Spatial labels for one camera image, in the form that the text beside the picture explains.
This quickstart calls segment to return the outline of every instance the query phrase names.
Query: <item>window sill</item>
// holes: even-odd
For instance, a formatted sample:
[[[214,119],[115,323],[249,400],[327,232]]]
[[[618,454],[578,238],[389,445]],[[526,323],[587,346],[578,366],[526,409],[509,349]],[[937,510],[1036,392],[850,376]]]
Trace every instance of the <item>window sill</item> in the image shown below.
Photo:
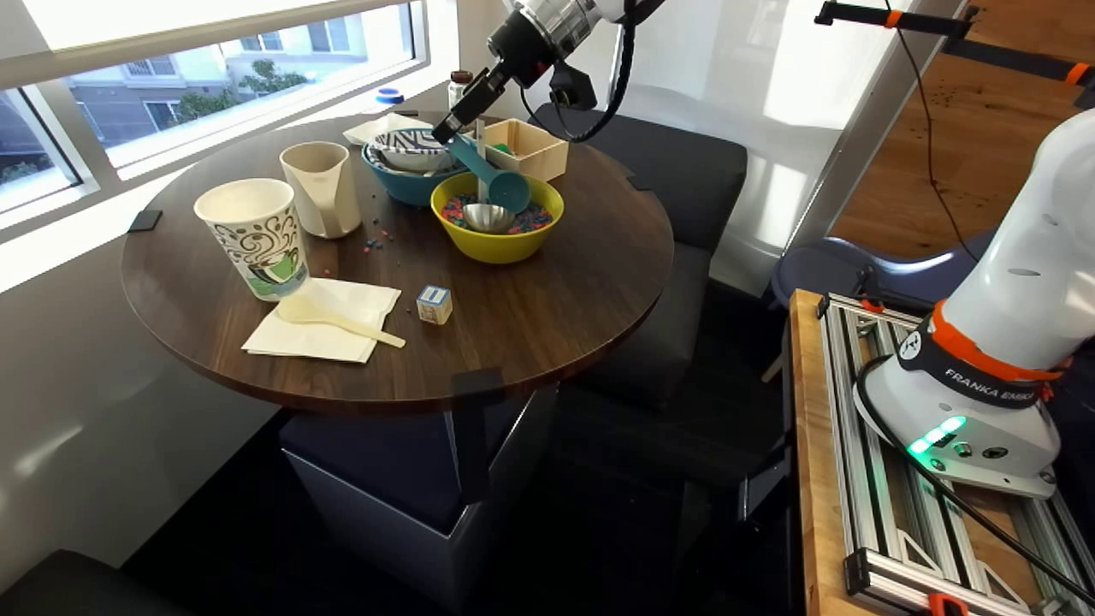
[[[450,79],[444,68],[427,66],[427,68],[408,73],[400,79],[389,79],[384,85],[400,90],[411,107],[432,110],[432,100],[434,100],[437,85],[444,85],[444,79]],[[132,230],[135,217],[165,184],[170,184],[170,178],[188,173],[188,166],[196,166],[205,150],[226,144],[226,141],[240,141],[258,131],[270,131],[270,127],[291,127],[291,123],[328,119],[328,117],[380,117],[388,107],[378,104],[378,90],[342,96],[342,100],[334,96],[334,104],[327,104],[327,107],[312,104],[303,110],[289,110],[289,114],[281,114],[278,123],[234,131],[230,137],[215,137],[215,141],[205,141],[202,149],[188,149],[185,154],[175,154],[170,161],[149,166],[143,173],[126,168],[132,180],[124,180],[124,193],[116,193],[116,194],[101,194],[101,193],[84,194],[80,188],[72,188],[69,194],[57,194],[52,201],[52,209],[54,209],[52,217],[34,207],[34,218],[23,224],[34,230],[19,230],[19,232],[10,232],[10,240],[0,238],[0,265],[3,265],[0,296],[124,238]]]

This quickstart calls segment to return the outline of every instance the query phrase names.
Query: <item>paper napkin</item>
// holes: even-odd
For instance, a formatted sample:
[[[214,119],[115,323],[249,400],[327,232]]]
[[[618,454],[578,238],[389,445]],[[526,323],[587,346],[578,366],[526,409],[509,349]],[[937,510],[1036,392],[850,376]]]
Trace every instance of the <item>paper napkin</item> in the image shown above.
[[[371,328],[384,328],[384,317],[399,305],[399,288],[307,279],[296,296],[307,296],[307,303],[342,311],[346,317],[361,317]],[[312,357],[337,364],[371,364],[378,339],[354,336],[338,325],[298,325],[278,317],[278,308],[249,331],[243,342],[253,357]]]

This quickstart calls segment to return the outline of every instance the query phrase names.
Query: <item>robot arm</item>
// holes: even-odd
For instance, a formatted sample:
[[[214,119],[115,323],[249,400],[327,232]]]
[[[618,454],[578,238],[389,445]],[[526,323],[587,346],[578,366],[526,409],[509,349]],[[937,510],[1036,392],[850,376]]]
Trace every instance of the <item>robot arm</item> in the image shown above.
[[[556,62],[567,60],[599,21],[640,25],[661,0],[526,0],[518,4],[505,26],[490,38],[497,62],[476,77],[469,93],[434,127],[434,141],[450,144],[476,123],[515,79],[535,85]]]
[[[1061,439],[1042,394],[1095,336],[1093,135],[1095,110],[1084,110],[1044,137],[980,268],[924,331],[863,376],[871,421],[879,415],[940,476],[1054,493]]]

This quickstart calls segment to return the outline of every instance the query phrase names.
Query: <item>blue bowl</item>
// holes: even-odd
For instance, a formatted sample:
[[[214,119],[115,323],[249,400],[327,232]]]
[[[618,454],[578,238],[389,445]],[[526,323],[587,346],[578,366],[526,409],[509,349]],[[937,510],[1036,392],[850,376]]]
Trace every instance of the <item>blue bowl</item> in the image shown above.
[[[389,166],[384,166],[371,149],[361,150],[361,159],[367,161],[367,168],[378,174],[378,180],[384,184],[389,201],[411,207],[411,209],[427,209],[432,207],[432,193],[465,173],[462,166],[441,168],[434,174],[411,174],[411,173],[399,173]]]

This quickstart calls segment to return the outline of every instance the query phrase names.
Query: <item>utensil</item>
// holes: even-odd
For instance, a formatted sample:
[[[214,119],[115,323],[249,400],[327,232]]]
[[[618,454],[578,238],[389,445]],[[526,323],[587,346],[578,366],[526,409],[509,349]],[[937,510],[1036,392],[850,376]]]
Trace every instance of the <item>utensil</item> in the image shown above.
[[[515,217],[526,209],[531,188],[524,174],[494,168],[490,161],[481,159],[481,149],[462,137],[450,141],[450,150],[485,184],[485,194],[481,194],[483,201],[505,207]]]
[[[371,328],[338,308],[312,303],[307,296],[291,296],[291,299],[278,303],[274,316],[283,323],[296,323],[296,325],[334,325],[334,328],[342,328],[342,331],[354,331],[362,339],[378,339],[393,349],[408,346],[408,339],[384,331],[384,328]]]
[[[459,218],[469,225],[469,230],[483,230],[483,232],[505,232],[515,225],[515,212],[505,209],[505,207],[494,207],[494,201],[469,201],[459,209]]]

